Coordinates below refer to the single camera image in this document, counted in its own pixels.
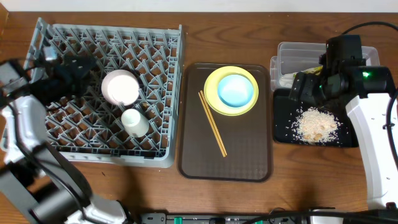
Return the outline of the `white napkin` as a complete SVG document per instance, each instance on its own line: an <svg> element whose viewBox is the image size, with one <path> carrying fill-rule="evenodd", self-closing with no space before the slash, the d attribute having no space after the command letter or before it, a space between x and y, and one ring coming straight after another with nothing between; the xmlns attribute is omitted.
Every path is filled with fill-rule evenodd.
<svg viewBox="0 0 398 224"><path fill-rule="evenodd" d="M279 79L279 85L283 88L291 88L297 72L282 75Z"/></svg>

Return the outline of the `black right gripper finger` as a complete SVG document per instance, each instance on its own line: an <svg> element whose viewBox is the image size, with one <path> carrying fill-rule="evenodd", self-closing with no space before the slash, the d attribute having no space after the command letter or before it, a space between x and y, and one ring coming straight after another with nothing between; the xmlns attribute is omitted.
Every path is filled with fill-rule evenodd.
<svg viewBox="0 0 398 224"><path fill-rule="evenodd" d="M307 74L303 72L298 72L294 78L292 87L289 93L290 100L299 100L303 92Z"/></svg>
<svg viewBox="0 0 398 224"><path fill-rule="evenodd" d="M304 103L312 106L318 106L322 101L321 78L318 75L306 74L304 87L300 99Z"/></svg>

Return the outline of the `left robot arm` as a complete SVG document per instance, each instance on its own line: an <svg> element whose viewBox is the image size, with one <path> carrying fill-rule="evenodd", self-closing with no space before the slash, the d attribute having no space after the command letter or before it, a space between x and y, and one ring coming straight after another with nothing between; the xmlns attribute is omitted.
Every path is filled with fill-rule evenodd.
<svg viewBox="0 0 398 224"><path fill-rule="evenodd" d="M1 114L7 144L1 193L31 223L132 223L118 200L93 193L85 176L50 143L47 105L80 96L97 65L90 56L59 57L46 48L27 68L1 62Z"/></svg>

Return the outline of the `pink bowl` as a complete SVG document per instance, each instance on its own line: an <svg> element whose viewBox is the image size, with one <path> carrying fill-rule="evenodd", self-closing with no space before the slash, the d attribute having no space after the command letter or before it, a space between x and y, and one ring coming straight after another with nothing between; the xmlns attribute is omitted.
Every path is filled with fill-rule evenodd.
<svg viewBox="0 0 398 224"><path fill-rule="evenodd" d="M113 70L101 83L102 95L112 105L133 104L139 97L139 89L137 78L127 70Z"/></svg>

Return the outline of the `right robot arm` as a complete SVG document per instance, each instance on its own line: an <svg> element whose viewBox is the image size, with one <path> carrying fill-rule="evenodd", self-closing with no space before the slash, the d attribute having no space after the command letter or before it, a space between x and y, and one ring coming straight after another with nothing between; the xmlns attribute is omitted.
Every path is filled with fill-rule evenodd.
<svg viewBox="0 0 398 224"><path fill-rule="evenodd" d="M344 107L358 140L368 210L304 214L309 223L397 223L397 88L385 66L368 66L358 35L327 40L319 75L298 72L291 100Z"/></svg>

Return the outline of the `green orange snack wrapper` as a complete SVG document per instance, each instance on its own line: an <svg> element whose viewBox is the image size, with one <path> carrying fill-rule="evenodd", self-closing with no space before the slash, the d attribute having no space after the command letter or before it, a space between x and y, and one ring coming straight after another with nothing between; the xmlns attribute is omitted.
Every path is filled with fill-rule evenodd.
<svg viewBox="0 0 398 224"><path fill-rule="evenodd" d="M322 68L323 68L322 66L314 67L314 68L308 68L308 69L306 69L304 72L305 72L305 73L318 74L318 73L321 72Z"/></svg>

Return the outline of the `leftover rice food waste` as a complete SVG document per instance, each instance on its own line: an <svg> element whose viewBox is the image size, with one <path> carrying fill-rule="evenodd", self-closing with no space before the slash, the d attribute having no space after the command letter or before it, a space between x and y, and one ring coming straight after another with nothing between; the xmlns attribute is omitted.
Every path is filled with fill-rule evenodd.
<svg viewBox="0 0 398 224"><path fill-rule="evenodd" d="M291 128L294 140L306 144L326 144L337 140L340 126L339 119L331 112L309 107L298 111Z"/></svg>

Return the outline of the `white cup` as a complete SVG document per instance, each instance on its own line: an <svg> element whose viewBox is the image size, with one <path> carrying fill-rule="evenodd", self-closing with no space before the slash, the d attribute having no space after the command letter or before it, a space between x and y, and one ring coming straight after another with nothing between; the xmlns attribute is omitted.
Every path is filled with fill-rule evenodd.
<svg viewBox="0 0 398 224"><path fill-rule="evenodd" d="M123 112L121 122L128 135L140 138L149 130L149 120L136 109L128 109Z"/></svg>

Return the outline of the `light blue bowl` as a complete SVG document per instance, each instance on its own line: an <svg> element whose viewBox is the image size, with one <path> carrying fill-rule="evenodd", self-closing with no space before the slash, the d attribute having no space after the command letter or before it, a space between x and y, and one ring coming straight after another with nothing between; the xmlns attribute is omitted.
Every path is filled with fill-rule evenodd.
<svg viewBox="0 0 398 224"><path fill-rule="evenodd" d="M254 87L248 78L232 74L220 80L217 92L224 104L232 108L239 108L251 101Z"/></svg>

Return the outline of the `yellow round plate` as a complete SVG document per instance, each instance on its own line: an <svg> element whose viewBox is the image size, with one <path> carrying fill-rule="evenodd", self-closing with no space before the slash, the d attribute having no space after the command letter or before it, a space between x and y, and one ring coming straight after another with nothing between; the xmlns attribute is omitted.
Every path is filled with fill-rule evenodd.
<svg viewBox="0 0 398 224"><path fill-rule="evenodd" d="M220 100L217 92L220 80L232 74L238 74L248 78L254 87L254 95L251 101L245 106L239 108L232 108L224 104ZM210 73L210 75L207 77L205 81L203 92L207 103L217 113L226 116L239 116L248 112L256 104L257 99L259 97L259 85L257 84L257 81L254 78L254 76L251 73L249 73L247 70L237 66L224 66L221 68L217 68L216 70Z"/></svg>

